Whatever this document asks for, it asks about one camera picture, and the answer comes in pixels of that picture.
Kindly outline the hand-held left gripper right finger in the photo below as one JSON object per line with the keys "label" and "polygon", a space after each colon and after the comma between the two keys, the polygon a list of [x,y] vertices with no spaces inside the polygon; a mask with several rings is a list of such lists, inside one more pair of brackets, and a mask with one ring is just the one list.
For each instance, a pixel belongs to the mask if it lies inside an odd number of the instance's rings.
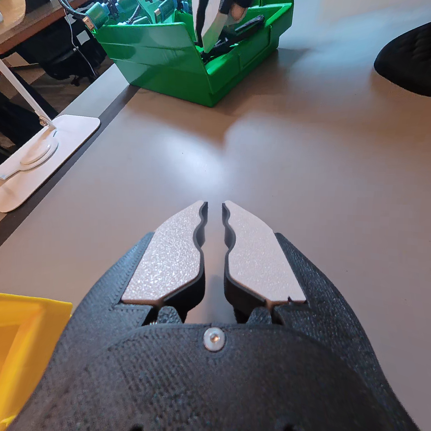
{"label": "hand-held left gripper right finger", "polygon": [[274,233],[260,218],[227,200],[222,205],[227,286],[232,305],[305,303],[306,296]]}

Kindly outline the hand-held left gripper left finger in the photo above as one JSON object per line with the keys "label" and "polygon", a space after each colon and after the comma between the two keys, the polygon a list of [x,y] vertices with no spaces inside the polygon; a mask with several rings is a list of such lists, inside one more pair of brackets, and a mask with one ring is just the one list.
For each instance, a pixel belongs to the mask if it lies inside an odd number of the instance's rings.
{"label": "hand-held left gripper left finger", "polygon": [[208,202],[199,200],[176,213],[154,232],[121,301],[164,306],[199,284],[204,288],[204,229]]}

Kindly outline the green plastic bin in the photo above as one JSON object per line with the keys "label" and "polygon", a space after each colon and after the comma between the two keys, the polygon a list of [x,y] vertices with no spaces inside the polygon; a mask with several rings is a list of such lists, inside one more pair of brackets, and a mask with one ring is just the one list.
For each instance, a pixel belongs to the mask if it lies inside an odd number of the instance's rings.
{"label": "green plastic bin", "polygon": [[254,1],[239,26],[264,15],[264,27],[204,64],[191,13],[176,10],[156,24],[154,11],[161,2],[115,1],[108,21],[92,33],[128,83],[208,107],[278,48],[294,11],[293,2]]}

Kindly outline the yellow plastic bin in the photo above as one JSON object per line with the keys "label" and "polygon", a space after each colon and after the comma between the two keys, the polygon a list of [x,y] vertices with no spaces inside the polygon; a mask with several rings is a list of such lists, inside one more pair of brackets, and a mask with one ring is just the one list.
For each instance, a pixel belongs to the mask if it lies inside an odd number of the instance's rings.
{"label": "yellow plastic bin", "polygon": [[73,304],[0,294],[0,429],[6,430],[41,380]]}

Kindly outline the person's right hand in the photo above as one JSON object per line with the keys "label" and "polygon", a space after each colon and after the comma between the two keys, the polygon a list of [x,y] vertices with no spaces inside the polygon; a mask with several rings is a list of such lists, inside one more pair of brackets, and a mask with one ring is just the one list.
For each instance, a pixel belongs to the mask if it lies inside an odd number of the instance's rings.
{"label": "person's right hand", "polygon": [[235,23],[240,22],[248,8],[250,7],[251,3],[253,1],[251,0],[233,0],[230,1],[230,5],[229,5],[229,17],[232,18],[232,20]]}

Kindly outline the white stand base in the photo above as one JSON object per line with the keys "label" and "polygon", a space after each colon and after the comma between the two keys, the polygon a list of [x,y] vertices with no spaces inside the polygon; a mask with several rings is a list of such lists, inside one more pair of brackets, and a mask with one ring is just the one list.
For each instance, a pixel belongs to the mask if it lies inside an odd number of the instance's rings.
{"label": "white stand base", "polygon": [[52,120],[40,104],[0,61],[1,73],[24,97],[43,128],[0,167],[0,212],[21,206],[94,132],[99,118],[61,115]]}

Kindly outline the black mesh cushion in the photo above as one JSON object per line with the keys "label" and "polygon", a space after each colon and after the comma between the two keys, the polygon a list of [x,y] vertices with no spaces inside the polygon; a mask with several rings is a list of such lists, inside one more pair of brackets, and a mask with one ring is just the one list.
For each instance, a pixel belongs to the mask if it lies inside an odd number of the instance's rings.
{"label": "black mesh cushion", "polygon": [[375,71],[391,83],[431,96],[431,23],[412,29],[386,44],[374,61]]}

